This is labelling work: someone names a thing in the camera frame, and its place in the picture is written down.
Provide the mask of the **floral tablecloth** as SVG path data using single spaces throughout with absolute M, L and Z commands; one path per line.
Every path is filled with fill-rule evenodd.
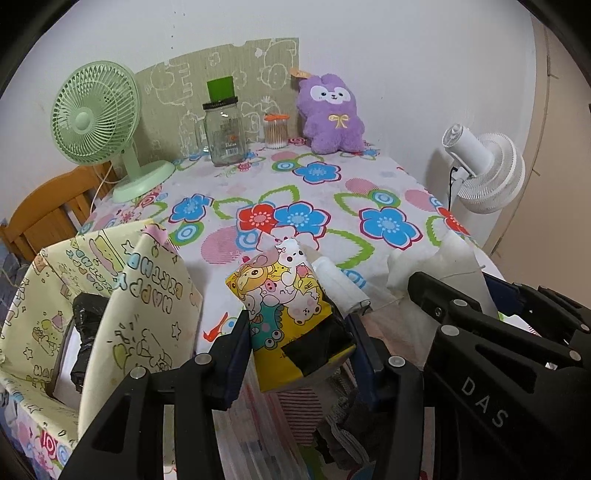
M 1 426 L 38 479 L 57 478 L 77 441 L 79 404 L 60 360 L 72 303 L 131 283 L 138 316 L 113 326 L 109 375 L 180 364 L 228 334 L 242 304 L 228 276 L 276 240 L 317 249 L 381 307 L 391 252 L 434 254 L 449 233 L 468 238 L 447 205 L 395 160 L 369 148 L 318 155 L 304 145 L 256 149 L 217 167 L 204 157 L 125 203 L 106 197 L 80 232 L 40 248 L 1 332 Z

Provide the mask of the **white rolled cloth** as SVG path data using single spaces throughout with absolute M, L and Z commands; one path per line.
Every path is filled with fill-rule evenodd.
M 339 310 L 342 317 L 353 313 L 363 313 L 370 308 L 370 298 L 349 279 L 331 259 L 318 257 L 311 263 L 322 290 Z

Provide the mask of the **green cartoon wall board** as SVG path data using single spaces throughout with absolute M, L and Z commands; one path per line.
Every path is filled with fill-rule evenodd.
M 135 75 L 141 93 L 141 120 L 134 134 L 142 164 L 172 161 L 204 147 L 204 108 L 211 100 L 207 82 L 231 77 L 246 141 L 263 141 L 263 119 L 287 114 L 288 132 L 297 135 L 297 87 L 290 69 L 298 66 L 297 38 L 250 40 L 184 54 Z

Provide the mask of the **yellow cartoon storage box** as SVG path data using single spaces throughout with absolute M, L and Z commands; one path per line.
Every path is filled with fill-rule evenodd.
M 183 365 L 202 295 L 151 220 L 41 250 L 1 332 L 1 383 L 50 435 L 76 444 L 121 380 Z

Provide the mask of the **glass mason jar mug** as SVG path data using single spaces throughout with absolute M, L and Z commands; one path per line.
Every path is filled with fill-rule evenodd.
M 213 165 L 224 167 L 245 160 L 246 139 L 238 97 L 207 102 L 202 107 L 207 150 Z

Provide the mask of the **white soft cloth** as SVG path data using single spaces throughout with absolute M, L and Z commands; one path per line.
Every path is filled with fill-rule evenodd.
M 441 246 L 417 244 L 408 250 L 391 252 L 388 257 L 387 289 L 397 299 L 408 296 L 412 274 L 424 272 L 477 300 L 482 311 L 498 317 L 484 274 L 502 279 L 502 275 L 486 253 L 457 233 L 448 232 Z

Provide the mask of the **cotton swab jar orange lid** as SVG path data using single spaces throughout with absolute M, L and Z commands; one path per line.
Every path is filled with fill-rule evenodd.
M 268 114 L 263 118 L 263 134 L 266 147 L 280 149 L 288 143 L 288 120 L 287 114 Z

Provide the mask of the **green desk fan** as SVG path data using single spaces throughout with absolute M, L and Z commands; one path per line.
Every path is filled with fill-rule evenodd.
M 139 163 L 134 134 L 140 118 L 140 91 L 133 73 L 112 61 L 95 61 L 77 68 L 60 87 L 50 129 L 57 149 L 77 165 L 121 159 L 126 176 L 114 186 L 112 197 L 124 203 L 146 194 L 175 171 L 165 160 Z

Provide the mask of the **white standing fan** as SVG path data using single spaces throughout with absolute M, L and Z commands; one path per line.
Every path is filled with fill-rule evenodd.
M 472 213 L 488 215 L 504 209 L 520 193 L 525 161 L 515 143 L 501 133 L 475 136 L 459 123 L 446 130 L 442 146 L 454 160 L 449 205 L 459 200 Z

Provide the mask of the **yellow cartoon tissue pack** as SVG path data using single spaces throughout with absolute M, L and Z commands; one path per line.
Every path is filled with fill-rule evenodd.
M 297 240 L 287 238 L 259 252 L 225 284 L 249 318 L 254 367 L 263 392 L 320 381 L 355 351 L 352 334 Z

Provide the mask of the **purple plush bunny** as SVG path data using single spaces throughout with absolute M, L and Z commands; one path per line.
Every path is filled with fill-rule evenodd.
M 304 138 L 315 154 L 362 152 L 365 126 L 356 110 L 356 97 L 335 74 L 312 75 L 298 83 L 297 111 Z

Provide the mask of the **wooden headboard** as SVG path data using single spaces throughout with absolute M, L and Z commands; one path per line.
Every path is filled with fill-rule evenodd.
M 111 165 L 76 167 L 35 189 L 1 227 L 1 241 L 17 258 L 31 262 L 44 247 L 73 237 L 118 176 Z

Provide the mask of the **green cup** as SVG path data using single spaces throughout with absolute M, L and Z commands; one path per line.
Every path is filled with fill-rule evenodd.
M 206 82 L 206 87 L 211 102 L 219 102 L 235 97 L 235 85 L 233 85 L 231 76 L 209 80 Z

